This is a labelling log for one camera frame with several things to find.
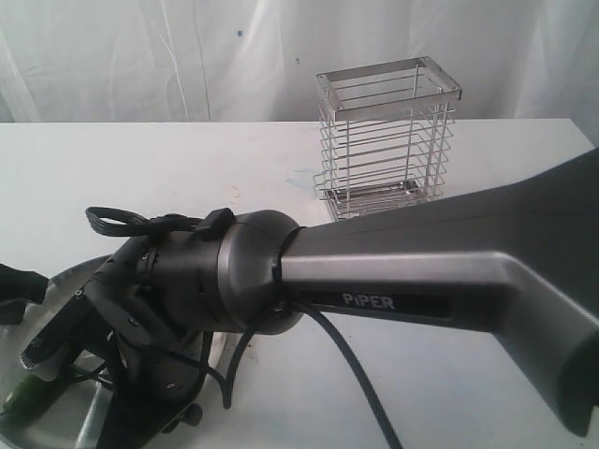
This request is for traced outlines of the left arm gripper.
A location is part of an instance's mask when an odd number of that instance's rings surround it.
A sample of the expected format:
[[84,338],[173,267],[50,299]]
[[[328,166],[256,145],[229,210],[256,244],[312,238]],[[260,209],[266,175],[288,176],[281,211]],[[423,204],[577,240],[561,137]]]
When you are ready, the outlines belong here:
[[19,325],[26,306],[42,304],[46,293],[45,276],[1,265],[1,324]]

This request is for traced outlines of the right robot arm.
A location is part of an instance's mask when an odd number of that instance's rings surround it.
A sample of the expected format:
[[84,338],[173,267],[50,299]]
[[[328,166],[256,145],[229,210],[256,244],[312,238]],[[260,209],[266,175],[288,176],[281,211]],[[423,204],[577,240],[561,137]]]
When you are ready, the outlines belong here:
[[277,335],[309,315],[355,372],[388,444],[399,445],[332,313],[494,335],[562,425],[586,436],[598,404],[598,153],[527,180],[304,227],[276,210],[152,219],[91,207],[123,245],[84,292],[113,328],[131,384],[165,403],[144,367],[209,372],[196,333]]

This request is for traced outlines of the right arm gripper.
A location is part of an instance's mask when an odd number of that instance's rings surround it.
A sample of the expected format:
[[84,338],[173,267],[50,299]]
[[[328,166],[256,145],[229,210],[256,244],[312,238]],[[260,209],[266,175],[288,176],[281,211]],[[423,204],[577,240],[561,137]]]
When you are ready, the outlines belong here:
[[203,418],[197,396],[211,354],[208,332],[182,330],[164,314],[150,282],[147,245],[127,242],[94,272],[88,300],[113,330],[103,358],[114,393],[100,430],[100,448],[143,448],[180,425]]

